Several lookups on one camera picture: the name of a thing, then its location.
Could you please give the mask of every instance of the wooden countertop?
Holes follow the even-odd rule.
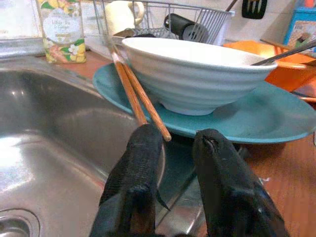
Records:
[[[111,61],[89,51],[83,64],[59,67],[92,79],[95,70]],[[265,183],[292,237],[316,236],[316,147],[313,136],[273,145],[246,145],[247,160]]]

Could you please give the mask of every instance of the ceramic bowl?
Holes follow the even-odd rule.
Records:
[[[256,54],[204,43],[159,38],[122,41],[140,82],[167,109],[206,115],[256,88],[276,63],[250,66]]]

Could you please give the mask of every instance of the orange bowl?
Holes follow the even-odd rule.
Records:
[[[278,46],[255,41],[239,41],[224,46],[264,57],[273,57],[287,51]],[[313,60],[314,58],[303,54],[294,54],[277,60],[278,67],[268,75],[266,81],[287,91],[293,91],[316,79],[316,67],[302,64]]]

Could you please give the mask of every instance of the blue plate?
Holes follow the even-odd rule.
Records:
[[[133,113],[114,64],[98,69],[93,84],[104,98]],[[154,98],[153,104],[170,131],[187,137],[194,137],[197,130],[214,128],[237,143],[279,143],[300,139],[316,129],[316,112],[310,105],[266,82],[205,116],[177,114]]]

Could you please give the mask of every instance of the dish rack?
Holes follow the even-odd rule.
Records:
[[[94,10],[100,35],[108,34],[107,16],[105,6],[112,0],[93,0]],[[136,1],[131,1],[133,15],[137,7]],[[232,14],[228,11],[221,11],[206,7],[190,6],[159,1],[141,0],[145,8],[145,15],[142,22],[133,31],[134,36],[152,34],[157,38],[184,39],[183,36],[174,33],[174,25],[171,17],[176,14],[191,22],[190,28],[186,30],[185,39],[189,41],[203,42],[207,44],[221,45],[225,31],[230,24]]]

